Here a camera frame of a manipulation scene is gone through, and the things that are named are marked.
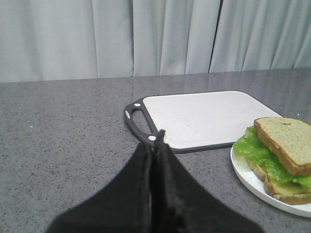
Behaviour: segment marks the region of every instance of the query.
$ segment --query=white cutting board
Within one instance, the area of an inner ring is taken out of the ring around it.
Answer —
[[[239,91],[151,96],[141,100],[150,115],[147,120],[151,119],[157,131],[165,130],[165,143],[178,152],[229,147],[255,119],[280,117]]]

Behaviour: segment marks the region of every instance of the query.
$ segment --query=green lettuce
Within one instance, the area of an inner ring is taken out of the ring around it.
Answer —
[[[262,167],[267,175],[280,183],[294,182],[311,187],[311,176],[294,176],[279,162],[278,158],[260,141],[253,126],[233,145],[234,152]]]

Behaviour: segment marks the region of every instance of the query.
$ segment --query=gray countertop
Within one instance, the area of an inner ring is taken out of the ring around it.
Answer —
[[[44,232],[101,190],[139,140],[124,107],[142,97],[238,90],[311,122],[311,68],[159,77],[0,83],[0,232]],[[265,203],[237,178],[230,148],[176,155],[224,204],[267,233],[311,232],[311,219]]]

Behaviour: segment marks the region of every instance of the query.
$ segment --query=curtain fold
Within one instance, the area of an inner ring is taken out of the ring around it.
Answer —
[[[309,0],[0,0],[0,82],[292,67]]]

